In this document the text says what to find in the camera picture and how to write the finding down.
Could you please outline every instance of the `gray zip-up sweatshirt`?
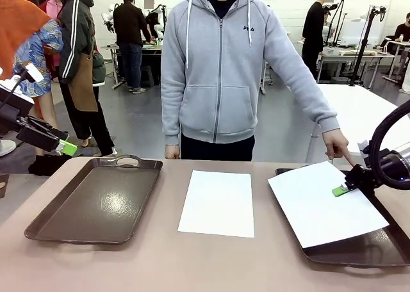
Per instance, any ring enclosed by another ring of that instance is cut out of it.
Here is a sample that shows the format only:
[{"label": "gray zip-up sweatshirt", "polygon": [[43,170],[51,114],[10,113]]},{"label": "gray zip-up sweatshirt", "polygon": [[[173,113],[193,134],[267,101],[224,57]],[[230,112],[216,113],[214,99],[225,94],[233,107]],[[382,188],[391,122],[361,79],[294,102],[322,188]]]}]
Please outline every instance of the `gray zip-up sweatshirt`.
[{"label": "gray zip-up sweatshirt", "polygon": [[181,131],[210,143],[254,135],[264,60],[323,132],[339,128],[336,112],[266,4],[237,0],[221,20],[208,0],[184,0],[170,12],[163,44],[165,143],[177,145]]}]

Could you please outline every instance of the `white paper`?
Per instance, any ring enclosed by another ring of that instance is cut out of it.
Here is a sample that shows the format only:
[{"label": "white paper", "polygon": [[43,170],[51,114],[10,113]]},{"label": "white paper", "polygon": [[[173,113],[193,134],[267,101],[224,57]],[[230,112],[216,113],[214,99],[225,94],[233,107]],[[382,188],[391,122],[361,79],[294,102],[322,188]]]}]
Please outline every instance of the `white paper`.
[{"label": "white paper", "polygon": [[250,175],[194,170],[178,231],[254,238]]},{"label": "white paper", "polygon": [[329,162],[292,170],[269,180],[303,248],[353,238],[388,226],[359,190],[335,197],[345,175]]}]

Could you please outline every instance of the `orange shawl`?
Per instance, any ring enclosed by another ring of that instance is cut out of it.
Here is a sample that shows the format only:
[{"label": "orange shawl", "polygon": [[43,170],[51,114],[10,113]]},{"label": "orange shawl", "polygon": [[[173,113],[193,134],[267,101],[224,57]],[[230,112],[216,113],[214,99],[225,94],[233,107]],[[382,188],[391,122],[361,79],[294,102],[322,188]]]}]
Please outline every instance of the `orange shawl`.
[{"label": "orange shawl", "polygon": [[17,49],[50,20],[29,1],[0,0],[0,79],[11,78]]}]

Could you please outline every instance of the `ribbed cuff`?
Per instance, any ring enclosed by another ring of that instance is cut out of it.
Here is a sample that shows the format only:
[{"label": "ribbed cuff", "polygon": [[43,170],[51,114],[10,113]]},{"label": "ribbed cuff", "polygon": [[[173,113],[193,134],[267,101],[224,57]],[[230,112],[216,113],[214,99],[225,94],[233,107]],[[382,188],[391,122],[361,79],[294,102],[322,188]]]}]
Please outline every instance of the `ribbed cuff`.
[{"label": "ribbed cuff", "polygon": [[179,145],[178,135],[165,135],[165,145]]},{"label": "ribbed cuff", "polygon": [[336,117],[330,117],[319,121],[320,126],[322,127],[322,133],[340,129],[338,119]]}]

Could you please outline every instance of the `dark serving tray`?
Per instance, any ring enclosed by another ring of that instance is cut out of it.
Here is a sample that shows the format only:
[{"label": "dark serving tray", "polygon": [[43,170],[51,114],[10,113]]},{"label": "dark serving tray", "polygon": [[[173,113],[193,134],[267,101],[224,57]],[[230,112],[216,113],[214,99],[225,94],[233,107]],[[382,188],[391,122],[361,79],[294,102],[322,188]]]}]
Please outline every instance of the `dark serving tray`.
[{"label": "dark serving tray", "polygon": [[[276,175],[289,170],[291,169],[278,169]],[[410,239],[376,196],[368,200],[388,221],[387,227],[329,244],[310,248],[301,247],[304,255],[315,263],[354,268],[410,266]]]},{"label": "dark serving tray", "polygon": [[[135,165],[120,165],[123,159]],[[136,156],[91,159],[34,219],[25,236],[73,244],[129,241],[162,166],[161,161]]]}]

